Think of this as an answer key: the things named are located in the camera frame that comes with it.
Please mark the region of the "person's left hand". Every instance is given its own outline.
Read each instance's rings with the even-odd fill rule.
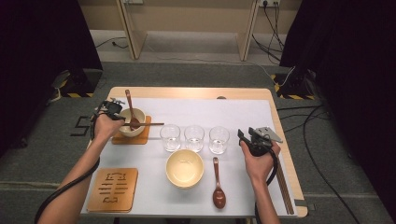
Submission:
[[[100,113],[95,122],[95,136],[111,137],[124,123],[123,119],[112,120],[106,114]]]

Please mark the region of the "ceramic bowl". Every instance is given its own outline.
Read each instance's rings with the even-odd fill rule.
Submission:
[[[128,109],[124,109],[120,112],[120,116],[125,117],[125,123],[129,123],[131,121],[131,111]],[[139,108],[134,108],[134,116],[139,120],[140,123],[146,122],[146,114]],[[120,127],[120,132],[127,137],[135,137],[143,132],[145,129],[144,126],[140,126],[136,130],[131,131],[129,126]]]
[[[180,149],[171,154],[166,162],[166,176],[181,189],[196,185],[204,174],[204,162],[198,153]]]

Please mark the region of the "chopsticks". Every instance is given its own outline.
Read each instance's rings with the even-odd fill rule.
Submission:
[[[122,126],[130,126],[131,123],[124,123]],[[132,123],[132,126],[153,126],[153,125],[164,125],[164,123]]]
[[[280,160],[277,160],[277,172],[276,172],[277,182],[280,186],[280,192],[282,193],[283,202],[285,203],[286,212],[293,215],[293,205],[291,204],[291,198],[289,195],[288,187],[286,185],[285,176],[283,175],[282,166],[280,165]]]

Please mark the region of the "black curtain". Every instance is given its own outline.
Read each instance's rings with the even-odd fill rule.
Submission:
[[[0,156],[39,118],[65,70],[102,70],[77,0],[0,1]]]
[[[395,32],[396,1],[304,0],[280,63],[317,72],[316,82],[351,155],[394,220]]]

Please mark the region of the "wooden coaster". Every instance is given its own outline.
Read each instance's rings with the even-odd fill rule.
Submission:
[[[102,168],[98,170],[90,200],[89,212],[131,211],[137,181],[136,168]]]
[[[151,116],[146,116],[146,123],[151,122]],[[149,140],[149,126],[146,126],[141,134],[135,137],[127,137],[121,132],[116,133],[111,139],[114,145],[145,145]]]

